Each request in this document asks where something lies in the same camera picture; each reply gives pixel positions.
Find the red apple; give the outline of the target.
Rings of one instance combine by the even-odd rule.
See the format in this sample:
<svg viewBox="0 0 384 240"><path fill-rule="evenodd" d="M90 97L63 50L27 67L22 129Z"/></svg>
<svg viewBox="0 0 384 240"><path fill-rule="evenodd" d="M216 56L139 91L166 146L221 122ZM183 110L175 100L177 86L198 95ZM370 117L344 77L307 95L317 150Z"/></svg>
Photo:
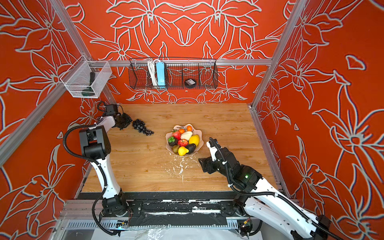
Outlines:
<svg viewBox="0 0 384 240"><path fill-rule="evenodd" d="M181 139L181 133L178 130L173 130L172 136L179 141Z"/></svg>

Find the red wrinkled strawberry fruit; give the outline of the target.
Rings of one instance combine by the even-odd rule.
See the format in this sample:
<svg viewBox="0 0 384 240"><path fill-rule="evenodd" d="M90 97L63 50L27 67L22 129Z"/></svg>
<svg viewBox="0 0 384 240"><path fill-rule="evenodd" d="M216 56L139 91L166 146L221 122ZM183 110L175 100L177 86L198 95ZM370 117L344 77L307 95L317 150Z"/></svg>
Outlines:
<svg viewBox="0 0 384 240"><path fill-rule="evenodd" d="M189 144L189 141L186 140L186 139L180 139L180 140L178 141L178 145L179 145L180 147L186 147L188 144Z"/></svg>

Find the brown kiwi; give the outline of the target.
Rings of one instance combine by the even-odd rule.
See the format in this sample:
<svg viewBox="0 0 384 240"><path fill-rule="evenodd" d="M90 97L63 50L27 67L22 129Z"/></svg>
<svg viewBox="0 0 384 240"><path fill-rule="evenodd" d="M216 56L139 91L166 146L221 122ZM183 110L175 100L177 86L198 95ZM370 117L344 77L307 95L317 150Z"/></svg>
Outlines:
<svg viewBox="0 0 384 240"><path fill-rule="evenodd" d="M173 151L173 153L178 154L179 148L180 148L179 145L175 145L175 146L173 146L173 147L172 147L172 151Z"/></svg>

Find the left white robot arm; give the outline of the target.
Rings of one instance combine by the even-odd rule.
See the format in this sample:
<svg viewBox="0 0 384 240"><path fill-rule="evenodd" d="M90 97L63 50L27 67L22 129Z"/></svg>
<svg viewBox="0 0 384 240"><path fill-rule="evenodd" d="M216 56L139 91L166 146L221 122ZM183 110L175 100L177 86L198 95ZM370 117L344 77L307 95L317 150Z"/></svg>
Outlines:
<svg viewBox="0 0 384 240"><path fill-rule="evenodd" d="M129 206L115 178L110 161L112 147L108 131L112 128L123 130L132 122L127 114L119 112L120 109L122 107L117 104L106 105L102 108L103 115L96 123L79 132L82 156L92 160L91 165L103 190L102 216L106 217L123 217L129 212Z"/></svg>

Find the pink scalloped fruit bowl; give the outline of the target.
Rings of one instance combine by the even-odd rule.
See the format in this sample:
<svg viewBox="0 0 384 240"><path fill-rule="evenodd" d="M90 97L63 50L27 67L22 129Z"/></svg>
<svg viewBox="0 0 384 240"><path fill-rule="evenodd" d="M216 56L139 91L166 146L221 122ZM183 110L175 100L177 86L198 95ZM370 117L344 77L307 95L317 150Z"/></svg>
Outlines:
<svg viewBox="0 0 384 240"><path fill-rule="evenodd" d="M176 157L189 157L196 154L204 145L202 131L192 124L175 125L165 135L165 148Z"/></svg>

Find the small yellow lemon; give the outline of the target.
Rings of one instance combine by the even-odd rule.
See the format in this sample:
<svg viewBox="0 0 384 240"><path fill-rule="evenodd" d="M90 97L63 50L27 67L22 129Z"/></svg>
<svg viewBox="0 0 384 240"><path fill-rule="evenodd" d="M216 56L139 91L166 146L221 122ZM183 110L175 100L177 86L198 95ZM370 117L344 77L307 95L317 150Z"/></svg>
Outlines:
<svg viewBox="0 0 384 240"><path fill-rule="evenodd" d="M179 156L185 156L189 152L190 152L189 149L186 147L179 147L179 149L178 149Z"/></svg>

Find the beige garlic-like fruit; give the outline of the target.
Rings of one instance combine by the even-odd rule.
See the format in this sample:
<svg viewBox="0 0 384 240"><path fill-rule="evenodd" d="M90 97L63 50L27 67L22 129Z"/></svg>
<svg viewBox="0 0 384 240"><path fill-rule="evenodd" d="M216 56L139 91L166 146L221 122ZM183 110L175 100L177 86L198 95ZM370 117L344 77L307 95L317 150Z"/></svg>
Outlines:
<svg viewBox="0 0 384 240"><path fill-rule="evenodd" d="M191 131L186 131L184 132L183 134L181 134L181 139L182 140L186 140L186 141L189 141L190 138L193 136L193 132Z"/></svg>

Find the black grape bunch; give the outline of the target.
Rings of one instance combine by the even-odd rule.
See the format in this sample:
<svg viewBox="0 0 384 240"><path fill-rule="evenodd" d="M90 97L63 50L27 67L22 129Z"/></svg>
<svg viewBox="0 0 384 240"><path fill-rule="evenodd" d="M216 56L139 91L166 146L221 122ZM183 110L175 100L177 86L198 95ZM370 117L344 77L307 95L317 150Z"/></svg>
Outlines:
<svg viewBox="0 0 384 240"><path fill-rule="evenodd" d="M135 130L137 130L139 133L142 133L146 136L151 136L154 134L153 131L147 129L146 124L140 119L134 120L132 122L132 125Z"/></svg>

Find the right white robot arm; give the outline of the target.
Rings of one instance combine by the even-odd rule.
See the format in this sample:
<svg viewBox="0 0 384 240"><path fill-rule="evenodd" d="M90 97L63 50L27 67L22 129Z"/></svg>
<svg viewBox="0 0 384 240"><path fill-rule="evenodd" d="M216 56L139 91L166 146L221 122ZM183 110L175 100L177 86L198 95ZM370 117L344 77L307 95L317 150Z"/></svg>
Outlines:
<svg viewBox="0 0 384 240"><path fill-rule="evenodd" d="M227 148L208 146L210 157L200 158L203 172L218 172L236 193L234 207L273 227L290 240L326 240L330 220L299 207L274 188L259 172L242 165Z"/></svg>

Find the dark avocado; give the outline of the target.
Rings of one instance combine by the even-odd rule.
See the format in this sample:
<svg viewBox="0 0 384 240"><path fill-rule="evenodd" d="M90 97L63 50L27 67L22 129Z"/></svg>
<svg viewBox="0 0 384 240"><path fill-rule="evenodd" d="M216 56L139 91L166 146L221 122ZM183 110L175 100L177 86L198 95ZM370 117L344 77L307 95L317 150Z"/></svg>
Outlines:
<svg viewBox="0 0 384 240"><path fill-rule="evenodd" d="M188 150L187 154L192 154L196 150L196 144L188 144L186 149Z"/></svg>

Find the large yellow lemon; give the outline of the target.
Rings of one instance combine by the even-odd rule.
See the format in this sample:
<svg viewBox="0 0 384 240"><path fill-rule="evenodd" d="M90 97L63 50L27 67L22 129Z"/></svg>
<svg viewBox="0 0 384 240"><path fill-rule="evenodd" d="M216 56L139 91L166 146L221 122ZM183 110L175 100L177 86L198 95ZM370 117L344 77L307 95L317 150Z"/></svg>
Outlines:
<svg viewBox="0 0 384 240"><path fill-rule="evenodd" d="M189 139L189 144L195 144L196 146L198 146L200 143L200 136L199 135L192 135Z"/></svg>

